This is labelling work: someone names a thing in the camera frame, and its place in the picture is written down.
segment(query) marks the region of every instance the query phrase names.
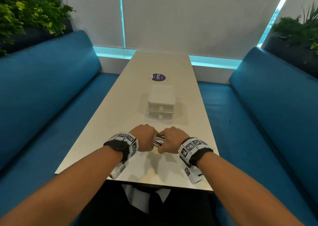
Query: blue leather upholstery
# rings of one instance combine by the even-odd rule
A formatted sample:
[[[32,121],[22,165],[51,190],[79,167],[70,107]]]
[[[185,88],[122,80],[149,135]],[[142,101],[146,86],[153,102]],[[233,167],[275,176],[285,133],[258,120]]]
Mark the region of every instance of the blue leather upholstery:
[[[305,225],[318,225],[266,140],[229,85],[198,82],[220,156],[273,193]],[[222,226],[235,225],[219,203]]]
[[[54,177],[82,130],[118,78],[101,73],[45,129],[27,145],[0,175],[0,218]]]
[[[255,47],[230,82],[318,204],[318,80]]]
[[[0,169],[101,69],[84,31],[0,59]]]

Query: fist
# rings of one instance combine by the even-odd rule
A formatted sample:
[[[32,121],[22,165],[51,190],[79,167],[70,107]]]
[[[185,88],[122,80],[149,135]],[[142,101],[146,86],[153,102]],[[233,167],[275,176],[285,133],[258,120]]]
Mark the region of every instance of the fist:
[[[153,143],[158,132],[155,128],[146,125],[139,125],[129,132],[138,139],[138,151],[150,152],[153,149]]]
[[[181,143],[189,138],[189,135],[183,130],[175,127],[166,128],[159,135],[165,137],[163,145],[158,148],[159,153],[169,152],[177,154]]]

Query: planter box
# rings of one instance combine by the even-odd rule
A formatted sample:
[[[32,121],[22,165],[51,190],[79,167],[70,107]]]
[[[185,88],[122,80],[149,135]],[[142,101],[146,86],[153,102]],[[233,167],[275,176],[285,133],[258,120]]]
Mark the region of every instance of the planter box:
[[[318,79],[318,56],[305,45],[289,45],[283,39],[270,37],[264,50]]]
[[[68,34],[73,32],[72,24],[69,19],[66,19],[64,22],[66,26],[66,30],[64,31],[64,34]],[[16,51],[25,49],[30,46],[37,45],[39,43],[42,43],[44,41],[54,39],[56,37],[62,36],[62,35],[52,35],[48,31],[35,28],[35,27],[25,27],[24,28],[26,35],[14,35],[12,38],[14,39],[15,43],[13,45],[1,45],[2,50],[5,50],[8,54],[14,53]]]

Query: table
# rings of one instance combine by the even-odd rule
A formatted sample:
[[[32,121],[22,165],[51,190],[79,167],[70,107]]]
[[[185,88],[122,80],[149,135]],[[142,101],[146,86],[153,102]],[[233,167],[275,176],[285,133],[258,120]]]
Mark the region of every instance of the table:
[[[153,74],[155,78],[163,79],[161,75],[166,78],[154,81]],[[153,84],[175,88],[175,114],[170,122],[146,116],[148,95]],[[62,172],[102,147],[112,135],[121,131],[129,132],[139,124],[149,124],[159,132],[175,126],[205,141],[218,154],[189,56],[137,51],[55,173]],[[129,160],[128,167],[117,180],[212,190],[205,179],[191,184],[180,162],[179,155],[159,154],[157,148],[151,152],[138,152]]]

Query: foliage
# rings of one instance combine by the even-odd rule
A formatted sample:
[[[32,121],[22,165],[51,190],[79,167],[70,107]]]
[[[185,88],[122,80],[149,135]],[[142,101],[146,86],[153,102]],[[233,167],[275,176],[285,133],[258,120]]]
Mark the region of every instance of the foliage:
[[[25,34],[23,26],[63,34],[71,11],[61,0],[0,0],[0,44],[12,43],[12,35]]]
[[[303,9],[303,15],[297,16],[296,19],[280,18],[279,23],[274,24],[272,29],[290,45],[302,45],[314,50],[318,55],[318,4],[315,2],[309,6],[307,12]]]

